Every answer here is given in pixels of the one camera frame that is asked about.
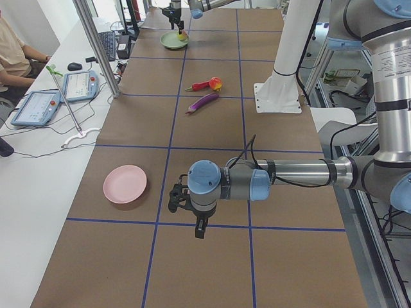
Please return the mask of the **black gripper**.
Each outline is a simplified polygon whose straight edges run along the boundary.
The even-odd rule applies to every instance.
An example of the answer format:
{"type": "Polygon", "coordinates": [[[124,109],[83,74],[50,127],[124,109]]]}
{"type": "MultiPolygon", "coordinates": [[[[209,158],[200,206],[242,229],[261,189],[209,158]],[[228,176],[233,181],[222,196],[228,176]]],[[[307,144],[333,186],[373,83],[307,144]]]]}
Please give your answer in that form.
{"type": "Polygon", "coordinates": [[[170,23],[172,29],[174,29],[175,26],[178,27],[179,35],[181,35],[184,30],[184,21],[181,19],[181,8],[173,8],[169,6],[162,8],[161,12],[168,18],[168,22],[170,23]]]}
{"type": "MultiPolygon", "coordinates": [[[[182,183],[183,178],[187,174],[181,174],[177,183],[173,185],[172,190],[169,193],[168,210],[171,213],[176,213],[178,208],[183,210],[188,210],[194,212],[194,207],[191,204],[191,198],[189,195],[188,185],[182,183]]],[[[198,239],[203,239],[206,232],[206,218],[197,217],[195,226],[195,237],[198,239]]]]}

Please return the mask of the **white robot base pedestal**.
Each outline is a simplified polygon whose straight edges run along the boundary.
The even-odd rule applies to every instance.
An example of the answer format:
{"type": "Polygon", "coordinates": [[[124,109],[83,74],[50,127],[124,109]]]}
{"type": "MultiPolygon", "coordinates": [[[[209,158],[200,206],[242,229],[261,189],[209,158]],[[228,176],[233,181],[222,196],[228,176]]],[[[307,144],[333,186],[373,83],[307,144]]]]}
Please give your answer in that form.
{"type": "Polygon", "coordinates": [[[316,0],[289,2],[272,74],[254,84],[256,112],[301,113],[297,70],[321,6],[316,0]]]}

